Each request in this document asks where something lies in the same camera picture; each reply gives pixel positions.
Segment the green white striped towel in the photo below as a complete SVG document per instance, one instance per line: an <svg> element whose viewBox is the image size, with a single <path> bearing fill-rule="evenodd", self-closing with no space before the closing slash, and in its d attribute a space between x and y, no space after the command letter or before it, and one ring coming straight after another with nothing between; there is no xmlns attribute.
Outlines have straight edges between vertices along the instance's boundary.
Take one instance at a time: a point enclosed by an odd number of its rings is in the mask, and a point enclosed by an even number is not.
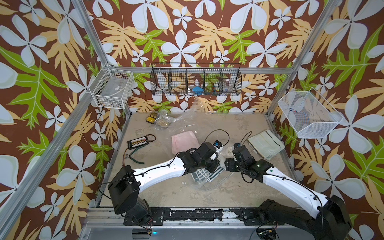
<svg viewBox="0 0 384 240"><path fill-rule="evenodd" d="M210 173L206 169L198 169L194 173L192 173L192 178L196 183L206 183L212 182L215 180L220 173L222 173L224 169L222 167L218 167L213 173Z"/></svg>

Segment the pink towel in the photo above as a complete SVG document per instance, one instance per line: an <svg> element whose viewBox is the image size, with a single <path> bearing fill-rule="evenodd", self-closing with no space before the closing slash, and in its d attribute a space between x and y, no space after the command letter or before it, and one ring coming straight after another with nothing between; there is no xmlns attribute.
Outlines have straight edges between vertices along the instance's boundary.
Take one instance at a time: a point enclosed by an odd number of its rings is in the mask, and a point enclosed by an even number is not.
<svg viewBox="0 0 384 240"><path fill-rule="evenodd" d="M175 155L178 152L186 152L189 149L198 149L200 144L196 135L192 131L183 132L172 136L172 152Z"/></svg>

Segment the pale green towel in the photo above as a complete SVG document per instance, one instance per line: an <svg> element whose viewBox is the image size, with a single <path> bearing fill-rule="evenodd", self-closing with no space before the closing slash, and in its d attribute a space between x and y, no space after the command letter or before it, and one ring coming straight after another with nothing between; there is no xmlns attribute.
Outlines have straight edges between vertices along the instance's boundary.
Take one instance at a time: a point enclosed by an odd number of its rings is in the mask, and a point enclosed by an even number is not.
<svg viewBox="0 0 384 240"><path fill-rule="evenodd" d="M284 143L270 130L249 137L247 141L250 147L253 147L255 152L265 160L270 160L285 148Z"/></svg>

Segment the clear plastic vacuum bag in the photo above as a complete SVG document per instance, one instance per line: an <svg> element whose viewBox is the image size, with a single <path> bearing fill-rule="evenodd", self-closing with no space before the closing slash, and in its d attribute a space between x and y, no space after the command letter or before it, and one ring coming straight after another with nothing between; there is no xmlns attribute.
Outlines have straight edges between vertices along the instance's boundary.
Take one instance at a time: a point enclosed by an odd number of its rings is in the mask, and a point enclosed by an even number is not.
<svg viewBox="0 0 384 240"><path fill-rule="evenodd" d="M196 100L185 111L159 110L155 121L157 136L172 162L180 160L183 174L190 175L193 187L203 192L217 188L232 175L226 171L225 160L234 158L230 134L209 120L211 115Z"/></svg>

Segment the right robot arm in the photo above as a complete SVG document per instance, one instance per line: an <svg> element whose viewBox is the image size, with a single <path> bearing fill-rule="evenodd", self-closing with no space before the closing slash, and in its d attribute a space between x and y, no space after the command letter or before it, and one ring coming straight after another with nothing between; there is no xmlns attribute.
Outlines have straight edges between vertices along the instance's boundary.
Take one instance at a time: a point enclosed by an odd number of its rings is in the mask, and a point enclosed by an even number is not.
<svg viewBox="0 0 384 240"><path fill-rule="evenodd" d="M266 200L259 206L260 220L284 223L304 230L316 240L343 240L353 228L347 207L338 196L320 194L281 172L264 159L258 161L246 146L234 144L234 158L226 159L228 172L240 172L265 184L300 206L299 209Z"/></svg>

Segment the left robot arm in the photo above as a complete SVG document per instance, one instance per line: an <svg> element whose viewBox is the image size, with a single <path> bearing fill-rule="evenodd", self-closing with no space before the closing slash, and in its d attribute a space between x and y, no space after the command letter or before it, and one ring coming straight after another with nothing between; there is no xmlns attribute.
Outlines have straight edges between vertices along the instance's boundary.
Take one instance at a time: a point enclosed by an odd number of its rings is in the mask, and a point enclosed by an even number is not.
<svg viewBox="0 0 384 240"><path fill-rule="evenodd" d="M172 160L149 168L122 167L108 182L115 214L128 214L139 224L148 223L152 211L148 202L139 198L139 193L165 180L192 174L200 169L214 173L220 164L218 157L222 147L219 141L213 144L204 142L197 149L178 152Z"/></svg>

